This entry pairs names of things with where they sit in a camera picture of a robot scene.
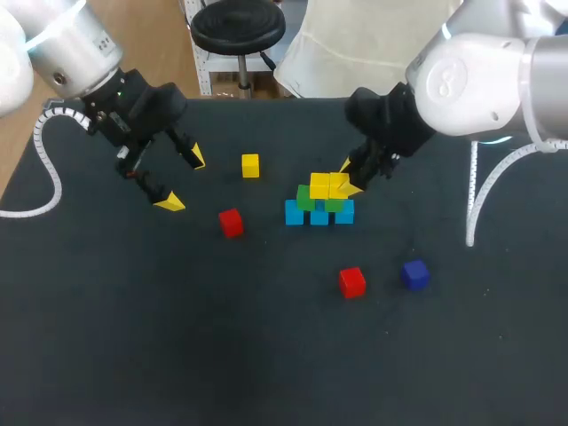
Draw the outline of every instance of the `black table surface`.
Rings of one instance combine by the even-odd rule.
[[[46,149],[63,200],[0,220],[0,424],[568,424],[565,155],[499,181],[466,248],[469,144],[436,137],[356,199],[353,226],[291,228],[284,201],[363,138],[341,100],[191,101],[207,168],[159,138],[146,156],[187,210],[147,203],[116,149],[66,118]],[[484,178],[511,146],[483,146]],[[241,178],[260,153],[262,177]],[[51,181],[30,145],[2,199]],[[218,213],[240,210],[243,238]],[[406,291],[421,258],[430,287]],[[367,294],[346,301],[343,268]]]

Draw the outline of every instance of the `red cube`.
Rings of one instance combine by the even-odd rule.
[[[361,297],[365,294],[367,284],[359,268],[346,269],[339,274],[339,288],[346,299]]]
[[[221,221],[221,228],[227,238],[238,237],[244,234],[242,226],[242,219],[237,209],[230,209],[219,213],[219,220]]]

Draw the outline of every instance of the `stool leg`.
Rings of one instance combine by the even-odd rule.
[[[239,56],[239,89],[241,89],[242,99],[252,99],[252,89],[247,74],[247,59],[244,55]]]

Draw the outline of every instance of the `stool seat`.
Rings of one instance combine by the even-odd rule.
[[[191,32],[204,51],[250,55],[273,47],[286,32],[286,20],[271,0],[220,0],[193,17]]]

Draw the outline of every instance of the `blue cube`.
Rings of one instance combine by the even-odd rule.
[[[422,290],[430,283],[430,273],[422,260],[405,264],[401,275],[408,289],[413,291]]]
[[[310,224],[313,226],[328,226],[329,213],[326,212],[324,201],[316,201],[316,209],[310,212]]]
[[[345,200],[343,203],[343,211],[335,213],[336,225],[353,225],[355,221],[355,201]]]
[[[304,212],[298,208],[296,200],[286,200],[286,226],[299,226],[304,224]]]

